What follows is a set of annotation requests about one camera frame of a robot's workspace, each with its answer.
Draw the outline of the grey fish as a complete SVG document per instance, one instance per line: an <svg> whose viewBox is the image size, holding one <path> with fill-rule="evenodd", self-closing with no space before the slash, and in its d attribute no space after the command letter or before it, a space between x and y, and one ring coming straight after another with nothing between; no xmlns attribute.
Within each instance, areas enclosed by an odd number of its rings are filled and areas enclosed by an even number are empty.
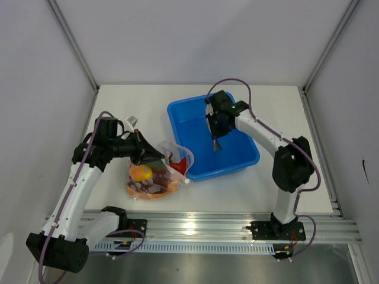
<svg viewBox="0 0 379 284"><path fill-rule="evenodd" d="M222 147L221 147L220 143L218 142L218 140L213 137L213 133L212 133L212 130L211 130L211 124L210 124L210 117L211 117L211 114L206 114L205 115L205 118L207 120L207 127L208 127L208 130L211 133L211 138L212 138L212 141L213 141L213 151L218 151L218 150L221 150Z"/></svg>

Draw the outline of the green cucumber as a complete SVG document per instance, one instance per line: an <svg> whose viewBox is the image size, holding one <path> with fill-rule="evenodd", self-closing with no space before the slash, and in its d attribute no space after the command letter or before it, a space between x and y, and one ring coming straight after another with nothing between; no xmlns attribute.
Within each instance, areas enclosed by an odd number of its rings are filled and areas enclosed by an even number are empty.
<svg viewBox="0 0 379 284"><path fill-rule="evenodd" d="M161 160L149 161L143 165L151 168L153 172L163 171L166 169L164 162Z"/></svg>

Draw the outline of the yellow mango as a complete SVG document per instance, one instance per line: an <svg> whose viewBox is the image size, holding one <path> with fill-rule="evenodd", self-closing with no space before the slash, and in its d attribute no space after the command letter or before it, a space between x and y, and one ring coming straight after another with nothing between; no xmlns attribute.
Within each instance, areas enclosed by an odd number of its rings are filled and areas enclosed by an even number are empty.
<svg viewBox="0 0 379 284"><path fill-rule="evenodd" d="M136 182L142 182L153 178L153 170L146 165L133 166L129 170L129 175Z"/></svg>

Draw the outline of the clear pink-dotted zip bag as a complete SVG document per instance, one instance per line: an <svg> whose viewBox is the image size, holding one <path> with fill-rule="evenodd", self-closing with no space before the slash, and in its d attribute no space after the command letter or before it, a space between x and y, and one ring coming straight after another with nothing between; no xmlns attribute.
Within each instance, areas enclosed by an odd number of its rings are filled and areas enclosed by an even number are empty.
<svg viewBox="0 0 379 284"><path fill-rule="evenodd" d="M162 141L157 150L163 159L136 165L129 163L126 191L134 200L166 197L190 182L188 172L195 159L191 150L173 141Z"/></svg>

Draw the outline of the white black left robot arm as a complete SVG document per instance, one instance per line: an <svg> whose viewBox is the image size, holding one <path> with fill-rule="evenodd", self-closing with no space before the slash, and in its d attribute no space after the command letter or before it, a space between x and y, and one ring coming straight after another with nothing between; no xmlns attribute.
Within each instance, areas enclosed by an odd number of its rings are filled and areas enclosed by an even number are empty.
<svg viewBox="0 0 379 284"><path fill-rule="evenodd" d="M68 181L62 195L39 233L30 233L26 246L39 271L52 267L78 273L90 251L105 237L132 234L126 210L106 206L83 228L79 223L94 186L114 159L128 157L137 165L161 161L157 151L135 128L137 118L122 122L109 112L96 118L94 129L74 149Z"/></svg>

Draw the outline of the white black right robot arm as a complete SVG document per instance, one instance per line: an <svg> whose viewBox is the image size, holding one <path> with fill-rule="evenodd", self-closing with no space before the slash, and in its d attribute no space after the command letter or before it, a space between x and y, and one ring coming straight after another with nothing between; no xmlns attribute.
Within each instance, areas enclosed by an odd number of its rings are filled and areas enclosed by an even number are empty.
<svg viewBox="0 0 379 284"><path fill-rule="evenodd" d="M279 239L291 233L296 219L296 194L314 173L308 140L288 138L250 113L244 101L233 102L225 91L205 99L205 118L213 140L213 150L221 150L218 139L239 130L261 145L273 158L272 178L278 197L271 217L271 234Z"/></svg>

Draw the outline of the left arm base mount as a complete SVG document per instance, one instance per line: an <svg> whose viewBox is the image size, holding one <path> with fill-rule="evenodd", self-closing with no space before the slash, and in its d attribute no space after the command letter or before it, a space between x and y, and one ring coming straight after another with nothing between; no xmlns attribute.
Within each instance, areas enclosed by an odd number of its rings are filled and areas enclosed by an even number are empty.
<svg viewBox="0 0 379 284"><path fill-rule="evenodd" d="M109 233L107 237L121 238L141 238L140 233L146 234L147 219L132 218L120 225L114 232Z"/></svg>

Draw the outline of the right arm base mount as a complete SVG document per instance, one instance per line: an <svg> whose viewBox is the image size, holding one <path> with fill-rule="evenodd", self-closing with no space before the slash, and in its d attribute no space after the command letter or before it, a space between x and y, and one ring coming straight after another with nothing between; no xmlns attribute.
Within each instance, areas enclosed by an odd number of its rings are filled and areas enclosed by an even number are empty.
<svg viewBox="0 0 379 284"><path fill-rule="evenodd" d="M298 219L287 224L273 221L252 221L245 228L252 233L253 240L290 241L292 237L299 241L306 240L304 225Z"/></svg>

